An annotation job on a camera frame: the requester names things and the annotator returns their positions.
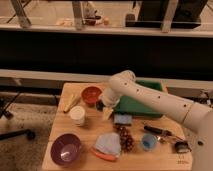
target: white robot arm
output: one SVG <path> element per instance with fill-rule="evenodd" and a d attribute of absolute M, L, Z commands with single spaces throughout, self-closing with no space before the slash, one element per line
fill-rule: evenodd
<path fill-rule="evenodd" d="M 131 71 L 113 75 L 109 79 L 109 86 L 101 95 L 105 106 L 116 106 L 122 95 L 130 96 L 197 133 L 198 140 L 192 170 L 213 171 L 212 108 L 138 85 Z"/>

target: purple bowl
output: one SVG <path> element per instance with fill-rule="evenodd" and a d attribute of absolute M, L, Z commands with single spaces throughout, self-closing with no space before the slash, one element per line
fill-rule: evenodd
<path fill-rule="evenodd" d="M 81 141 L 74 134 L 63 134 L 58 137 L 51 147 L 51 158 L 60 166 L 69 166 L 75 161 L 81 150 Z"/>

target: green tray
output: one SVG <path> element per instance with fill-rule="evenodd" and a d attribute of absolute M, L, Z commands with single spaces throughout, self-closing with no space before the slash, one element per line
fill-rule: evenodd
<path fill-rule="evenodd" d="M 159 82 L 137 80 L 136 83 L 144 87 L 163 91 L 162 85 Z M 137 100 L 127 96 L 121 97 L 120 102 L 114 108 L 114 113 L 129 114 L 129 115 L 135 115 L 135 116 L 148 116 L 152 118 L 160 118 L 163 116 L 162 114 L 143 105 Z"/>

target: wooden table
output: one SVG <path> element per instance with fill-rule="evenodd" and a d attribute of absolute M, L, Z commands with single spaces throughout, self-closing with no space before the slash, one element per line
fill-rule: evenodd
<path fill-rule="evenodd" d="M 81 93 L 88 86 L 97 86 L 101 89 L 106 87 L 105 83 L 66 83 L 63 88 L 59 107 L 55 120 L 53 122 L 49 142 L 43 160 L 42 169 L 44 171 L 53 170 L 141 170 L 141 171 L 189 171 L 191 170 L 191 153 L 176 154 L 169 143 L 157 144 L 157 147 L 150 152 L 144 151 L 140 146 L 140 139 L 144 134 L 142 120 L 143 118 L 133 118 L 133 125 L 129 127 L 135 147 L 129 153 L 122 153 L 117 162 L 108 162 L 97 158 L 89 148 L 95 143 L 100 134 L 113 131 L 112 119 L 102 121 L 102 112 L 95 108 L 89 108 L 81 100 L 79 105 L 86 109 L 86 122 L 83 127 L 74 125 L 68 114 L 63 113 L 69 95 L 72 93 Z M 174 132 L 177 136 L 185 138 L 181 126 L 174 121 L 163 116 L 160 119 L 145 120 L 146 123 L 165 128 Z M 79 158 L 69 167 L 62 168 L 53 163 L 50 156 L 50 149 L 53 141 L 64 133 L 74 133 L 78 135 L 83 144 L 83 151 Z"/>

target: paper cup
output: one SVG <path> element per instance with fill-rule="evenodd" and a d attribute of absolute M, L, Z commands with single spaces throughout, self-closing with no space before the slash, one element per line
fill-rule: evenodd
<path fill-rule="evenodd" d="M 85 109 L 82 106 L 75 106 L 69 111 L 69 115 L 77 126 L 84 125 Z"/>

